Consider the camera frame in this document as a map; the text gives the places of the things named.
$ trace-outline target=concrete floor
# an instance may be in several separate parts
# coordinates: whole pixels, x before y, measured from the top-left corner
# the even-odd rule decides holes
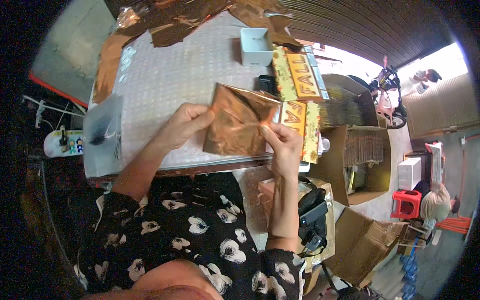
[[[100,48],[114,25],[103,0],[73,0],[50,29],[33,75],[88,104]]]
[[[414,148],[423,147],[424,142],[438,140],[444,144],[445,152],[445,187],[450,196],[460,195],[462,179],[462,147],[460,138],[480,134],[480,130],[456,132],[422,141],[414,141]],[[478,203],[480,191],[480,138],[470,140],[465,147],[466,176],[459,214],[471,217]],[[464,235],[442,229],[442,235],[436,246],[427,245],[417,252],[419,274],[417,290],[428,299],[433,299],[437,291],[448,279],[450,272],[461,257]]]

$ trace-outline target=small figurine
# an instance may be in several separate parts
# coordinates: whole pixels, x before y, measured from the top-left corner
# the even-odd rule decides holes
[[[72,153],[75,153],[76,150],[75,150],[75,141],[74,140],[69,140],[68,142],[68,148],[70,149],[69,153],[72,154]]]
[[[77,152],[80,153],[80,152],[83,152],[84,151],[84,147],[82,146],[82,139],[81,138],[78,138],[77,140]]]

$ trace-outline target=ceiling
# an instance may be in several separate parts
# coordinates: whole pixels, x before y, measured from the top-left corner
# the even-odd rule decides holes
[[[293,13],[294,38],[319,42],[396,67],[453,42],[437,10],[423,1],[280,0]]]

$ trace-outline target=sunflower decoration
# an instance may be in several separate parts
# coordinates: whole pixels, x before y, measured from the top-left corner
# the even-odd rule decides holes
[[[310,159],[313,160],[313,161],[316,161],[317,158],[318,158],[317,151],[312,150],[312,152],[310,152]]]

